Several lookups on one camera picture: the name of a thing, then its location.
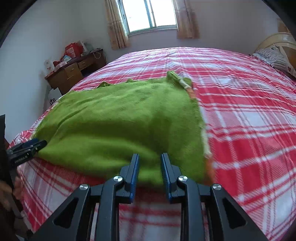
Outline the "green striped knit sweater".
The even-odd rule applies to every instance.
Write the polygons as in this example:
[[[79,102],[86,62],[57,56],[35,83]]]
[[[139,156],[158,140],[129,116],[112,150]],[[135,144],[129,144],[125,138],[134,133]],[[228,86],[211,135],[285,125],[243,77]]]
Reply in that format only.
[[[138,180],[159,186],[159,158],[167,153],[191,179],[214,180],[193,83],[173,71],[159,79],[103,82],[92,90],[69,92],[34,137],[47,142],[39,151],[41,159],[85,175],[110,177],[138,154]]]

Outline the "white paper shopping bag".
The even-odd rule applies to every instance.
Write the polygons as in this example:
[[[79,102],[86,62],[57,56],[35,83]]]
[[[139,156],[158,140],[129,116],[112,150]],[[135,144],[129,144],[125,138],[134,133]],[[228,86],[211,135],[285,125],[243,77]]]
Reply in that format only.
[[[62,96],[59,88],[51,89],[48,94],[49,103],[54,104]]]

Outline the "brown wooden desk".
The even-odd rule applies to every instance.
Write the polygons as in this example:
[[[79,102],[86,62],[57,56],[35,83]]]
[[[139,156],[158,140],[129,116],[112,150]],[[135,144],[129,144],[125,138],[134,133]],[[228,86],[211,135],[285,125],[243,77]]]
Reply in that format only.
[[[50,87],[59,89],[62,95],[70,91],[83,78],[106,65],[103,49],[95,49],[91,53],[69,61],[56,72],[51,72],[45,79]]]

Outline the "white card on desk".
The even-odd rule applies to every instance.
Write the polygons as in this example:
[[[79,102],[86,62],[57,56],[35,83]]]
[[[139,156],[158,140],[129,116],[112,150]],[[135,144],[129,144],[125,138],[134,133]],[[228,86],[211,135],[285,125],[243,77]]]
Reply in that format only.
[[[44,66],[46,67],[48,73],[51,73],[55,69],[55,66],[51,60],[45,60]]]

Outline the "red plaid bed blanket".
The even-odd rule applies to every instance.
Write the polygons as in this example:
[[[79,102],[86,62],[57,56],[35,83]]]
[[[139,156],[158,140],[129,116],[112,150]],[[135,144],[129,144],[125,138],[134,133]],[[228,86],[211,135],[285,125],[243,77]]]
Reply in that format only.
[[[215,182],[269,240],[280,240],[295,220],[295,81],[253,56],[177,47],[125,54],[71,90],[160,78],[170,70],[193,81]],[[33,232],[78,184],[100,181],[38,159],[18,173],[24,183],[24,220]],[[147,189],[137,190],[136,198],[120,206],[120,240],[180,240],[180,206]]]

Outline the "red gift box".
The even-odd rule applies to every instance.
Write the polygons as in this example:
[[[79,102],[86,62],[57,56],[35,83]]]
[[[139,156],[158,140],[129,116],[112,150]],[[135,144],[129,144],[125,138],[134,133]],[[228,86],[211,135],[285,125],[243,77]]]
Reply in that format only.
[[[83,47],[78,43],[71,43],[65,47],[65,55],[71,58],[79,58],[83,53]]]

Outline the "left beige curtain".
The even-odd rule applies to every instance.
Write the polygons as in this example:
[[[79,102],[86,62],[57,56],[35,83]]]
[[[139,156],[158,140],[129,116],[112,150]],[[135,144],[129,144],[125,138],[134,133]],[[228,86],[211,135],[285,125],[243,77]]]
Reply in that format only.
[[[119,1],[105,0],[107,30],[111,43],[112,50],[127,48],[129,46],[129,39],[127,30],[125,28]]]

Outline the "beige curtain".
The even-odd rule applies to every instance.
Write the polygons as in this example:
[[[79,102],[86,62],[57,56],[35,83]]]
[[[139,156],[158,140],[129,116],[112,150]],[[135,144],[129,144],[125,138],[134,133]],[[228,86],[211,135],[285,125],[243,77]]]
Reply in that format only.
[[[188,0],[173,0],[178,39],[198,39],[199,28],[196,13]]]
[[[127,48],[129,46],[129,39],[127,30],[125,28],[119,1],[105,0],[107,30],[111,43],[112,50]]]

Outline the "grey patterned pillow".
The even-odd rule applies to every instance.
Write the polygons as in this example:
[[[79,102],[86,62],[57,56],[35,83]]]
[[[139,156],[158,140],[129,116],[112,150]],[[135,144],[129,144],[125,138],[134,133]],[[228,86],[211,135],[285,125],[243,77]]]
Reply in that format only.
[[[252,55],[269,64],[272,68],[295,77],[294,67],[277,46],[273,45],[268,48],[259,49]]]

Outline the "cream wooden headboard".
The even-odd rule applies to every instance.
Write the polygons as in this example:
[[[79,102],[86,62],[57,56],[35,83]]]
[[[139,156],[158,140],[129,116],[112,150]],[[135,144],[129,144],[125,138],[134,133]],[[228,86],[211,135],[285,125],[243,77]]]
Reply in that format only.
[[[291,33],[280,32],[267,37],[259,44],[256,51],[271,46],[278,47],[280,52],[286,56],[289,61],[295,62],[295,39]]]

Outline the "right beige curtain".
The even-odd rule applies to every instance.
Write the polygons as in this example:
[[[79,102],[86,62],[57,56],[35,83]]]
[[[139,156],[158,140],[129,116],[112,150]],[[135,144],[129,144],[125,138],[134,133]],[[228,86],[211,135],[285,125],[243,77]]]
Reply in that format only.
[[[196,13],[188,0],[173,0],[178,39],[198,39],[199,28]]]

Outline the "window with white frame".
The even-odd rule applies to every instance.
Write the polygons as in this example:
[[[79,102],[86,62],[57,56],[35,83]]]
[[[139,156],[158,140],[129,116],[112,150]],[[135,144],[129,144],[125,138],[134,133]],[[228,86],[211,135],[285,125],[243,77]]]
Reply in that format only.
[[[129,36],[177,28],[172,0],[122,0],[118,4]]]

